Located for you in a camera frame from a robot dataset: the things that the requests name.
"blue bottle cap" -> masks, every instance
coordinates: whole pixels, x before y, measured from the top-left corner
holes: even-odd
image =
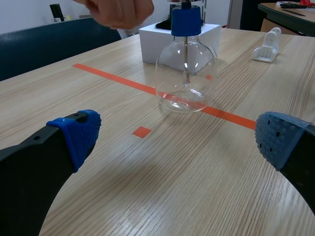
[[[172,10],[172,35],[175,37],[190,37],[201,34],[200,7],[175,7]]]

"human hand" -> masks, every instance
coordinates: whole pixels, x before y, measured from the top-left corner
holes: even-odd
[[[84,4],[94,19],[113,29],[132,29],[153,13],[152,0],[74,0]]]

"blue rubber pad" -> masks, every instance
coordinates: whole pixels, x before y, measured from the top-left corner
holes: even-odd
[[[96,143],[101,126],[100,115],[97,112],[84,110],[78,113],[89,115],[85,123],[68,118],[58,118],[47,123],[47,125],[62,130],[73,162],[74,172],[77,172],[83,165],[90,148]]]
[[[260,153],[277,171],[281,170],[309,125],[312,124],[282,113],[262,114],[255,129]]]

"table surface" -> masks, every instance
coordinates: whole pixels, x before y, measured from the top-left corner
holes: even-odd
[[[282,9],[280,5],[277,5],[276,3],[261,3],[261,5],[268,7],[270,9],[273,9],[275,11],[281,12],[283,14],[287,14],[290,16],[294,16],[296,18],[300,18],[300,19],[315,23],[315,12],[307,11],[304,9]],[[293,11],[293,12],[296,12],[305,16],[299,16],[299,15],[296,15],[296,14],[293,14],[284,10]]]
[[[315,121],[315,39],[282,35],[274,63],[251,60],[264,33],[222,29],[214,107],[251,120],[278,111]],[[265,161],[254,131],[73,67],[154,86],[139,37],[0,82],[0,148],[49,120],[98,111],[97,145],[57,195],[42,236],[313,236],[315,217]],[[132,135],[140,126],[151,133]]]

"glass bottle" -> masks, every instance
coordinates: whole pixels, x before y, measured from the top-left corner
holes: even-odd
[[[212,99],[215,57],[200,43],[200,33],[199,7],[182,5],[173,9],[174,41],[162,50],[156,64],[157,97],[169,110],[180,113],[200,111]]]

